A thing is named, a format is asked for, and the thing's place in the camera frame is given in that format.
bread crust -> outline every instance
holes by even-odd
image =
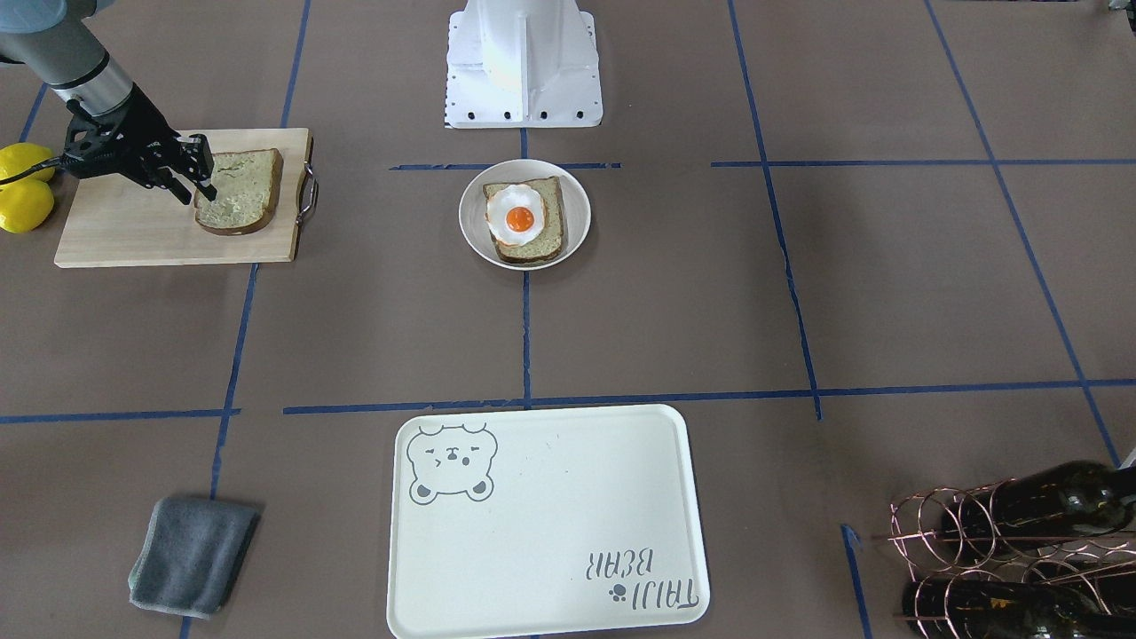
[[[534,182],[543,182],[544,180],[548,180],[549,177],[537,177],[537,179],[534,179],[534,180],[526,180],[524,182],[494,182],[492,184],[485,184],[485,185],[482,186],[482,194],[484,194],[485,199],[487,200],[490,198],[488,188],[492,186],[493,184],[526,184],[528,186],[532,186]],[[494,236],[493,233],[490,233],[490,239],[493,240],[493,249],[496,251],[498,258],[501,259],[501,262],[507,262],[509,264],[538,264],[538,263],[542,263],[542,262],[549,262],[549,260],[556,259],[557,256],[560,255],[560,251],[563,250],[563,248],[565,248],[565,242],[563,242],[563,236],[565,236],[565,200],[563,200],[563,192],[561,191],[560,180],[557,179],[554,183],[556,183],[556,186],[557,186],[557,201],[556,201],[556,206],[557,206],[557,210],[560,211],[560,215],[559,215],[559,217],[560,217],[560,243],[557,244],[557,248],[554,250],[552,250],[551,252],[545,254],[545,255],[535,256],[535,257],[512,257],[512,256],[508,256],[508,255],[504,255],[503,252],[501,252],[501,242],[498,241],[496,236]]]
[[[224,156],[239,156],[244,153],[258,153],[264,151],[272,151],[273,153],[273,177],[272,186],[268,193],[268,205],[261,211],[260,217],[257,218],[252,224],[245,224],[244,226],[233,226],[228,229],[217,229],[216,226],[209,226],[201,222],[201,192],[198,191],[193,194],[193,219],[199,226],[206,231],[212,233],[214,235],[248,235],[249,233],[256,233],[257,231],[268,226],[268,223],[273,221],[276,214],[276,205],[279,202],[281,194],[281,176],[284,172],[284,157],[281,156],[278,149],[250,149],[248,151],[235,151],[225,153],[214,153],[214,158]]]

white mounting bracket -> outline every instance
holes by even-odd
[[[595,19],[576,0],[469,0],[450,16],[445,125],[595,126]]]

cartoon bear face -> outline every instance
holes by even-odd
[[[484,501],[493,492],[490,464],[496,448],[496,437],[485,424],[419,426],[407,445],[415,473],[410,498],[425,506],[438,495],[465,492],[474,501]]]

folded cloth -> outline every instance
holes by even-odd
[[[259,517],[253,508],[208,499],[158,501],[127,579],[131,603],[209,619],[233,590]]]

toast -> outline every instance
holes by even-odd
[[[492,184],[485,184],[482,186],[482,192],[485,193],[485,199],[488,200],[496,194],[498,191],[501,191],[511,184],[512,182],[494,182]],[[495,236],[493,236],[492,233],[490,233],[490,238],[493,240],[493,247],[496,249],[498,257],[500,257],[502,262],[508,262],[509,264],[535,264],[538,262],[554,259],[563,249],[565,238],[565,202],[563,193],[560,190],[560,179],[557,176],[542,177],[538,180],[520,182],[520,184],[532,186],[533,190],[540,193],[541,199],[544,201],[544,210],[546,211],[544,230],[541,231],[541,233],[536,235],[532,242],[516,247],[502,244]]]
[[[193,197],[193,218],[217,235],[247,235],[268,225],[276,213],[284,158],[276,149],[214,153],[217,199]]]

